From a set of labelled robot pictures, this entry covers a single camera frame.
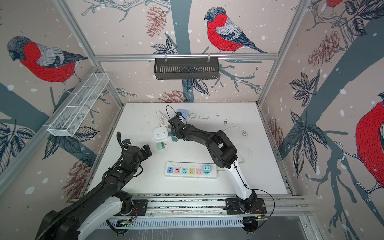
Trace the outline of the long white power strip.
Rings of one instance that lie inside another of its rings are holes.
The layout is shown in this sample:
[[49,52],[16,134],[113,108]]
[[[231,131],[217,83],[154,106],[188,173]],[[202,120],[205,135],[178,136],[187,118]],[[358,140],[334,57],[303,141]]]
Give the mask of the long white power strip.
[[[204,165],[211,166],[211,172],[209,174],[203,173]],[[215,164],[207,163],[166,162],[164,175],[174,178],[216,179],[218,176],[218,167]]]

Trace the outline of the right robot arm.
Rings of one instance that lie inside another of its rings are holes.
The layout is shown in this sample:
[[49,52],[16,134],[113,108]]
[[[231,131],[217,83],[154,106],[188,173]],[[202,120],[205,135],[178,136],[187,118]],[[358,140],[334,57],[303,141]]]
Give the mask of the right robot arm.
[[248,187],[247,181],[244,179],[238,163],[237,149],[223,131],[219,130],[214,133],[198,129],[191,124],[183,123],[179,115],[169,119],[168,122],[173,136],[207,147],[213,162],[228,174],[243,213],[261,213],[263,211],[262,207],[258,205],[257,193]]

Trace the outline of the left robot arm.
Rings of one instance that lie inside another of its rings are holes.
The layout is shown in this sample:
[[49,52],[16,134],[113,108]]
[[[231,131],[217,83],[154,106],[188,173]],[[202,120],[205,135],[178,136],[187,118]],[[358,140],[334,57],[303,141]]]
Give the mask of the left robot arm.
[[101,182],[70,206],[46,214],[37,240],[84,240],[103,223],[118,235],[124,235],[126,231],[116,229],[110,218],[128,216],[129,223],[134,223],[138,216],[145,215],[147,202],[133,201],[123,187],[143,172],[141,164],[152,156],[152,151],[149,145],[139,148],[129,139],[122,141],[120,132],[117,140],[121,156],[106,170]]

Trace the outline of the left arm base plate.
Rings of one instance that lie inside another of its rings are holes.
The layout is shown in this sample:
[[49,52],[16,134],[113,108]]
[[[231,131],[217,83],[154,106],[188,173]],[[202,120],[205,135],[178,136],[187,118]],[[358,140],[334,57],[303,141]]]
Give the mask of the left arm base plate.
[[120,216],[145,216],[148,200],[126,200],[123,202]]

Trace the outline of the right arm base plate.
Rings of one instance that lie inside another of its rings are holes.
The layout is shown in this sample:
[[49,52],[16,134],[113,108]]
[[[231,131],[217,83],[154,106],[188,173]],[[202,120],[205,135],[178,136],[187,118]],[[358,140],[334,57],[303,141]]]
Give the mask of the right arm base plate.
[[225,207],[223,210],[227,211],[228,215],[266,215],[267,209],[263,199],[257,198],[253,204],[247,205],[244,200],[234,198],[225,199]]

